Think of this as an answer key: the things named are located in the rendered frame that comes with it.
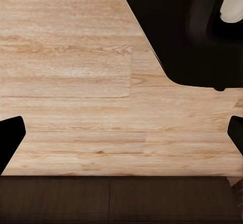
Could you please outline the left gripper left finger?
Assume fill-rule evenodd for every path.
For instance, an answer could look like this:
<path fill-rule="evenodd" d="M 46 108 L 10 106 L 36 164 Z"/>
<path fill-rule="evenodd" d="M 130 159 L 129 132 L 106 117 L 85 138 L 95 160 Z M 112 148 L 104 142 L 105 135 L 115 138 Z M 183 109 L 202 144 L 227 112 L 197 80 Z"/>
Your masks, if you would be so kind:
<path fill-rule="evenodd" d="M 21 116 L 0 121 L 0 176 L 25 136 Z"/>

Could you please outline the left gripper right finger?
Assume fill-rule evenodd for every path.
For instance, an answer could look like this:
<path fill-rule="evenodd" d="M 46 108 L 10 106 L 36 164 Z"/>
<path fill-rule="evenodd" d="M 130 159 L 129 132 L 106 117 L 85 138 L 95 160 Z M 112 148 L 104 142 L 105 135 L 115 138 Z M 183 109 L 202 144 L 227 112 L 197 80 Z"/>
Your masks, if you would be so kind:
<path fill-rule="evenodd" d="M 233 115 L 227 133 L 243 155 L 243 117 Z"/>

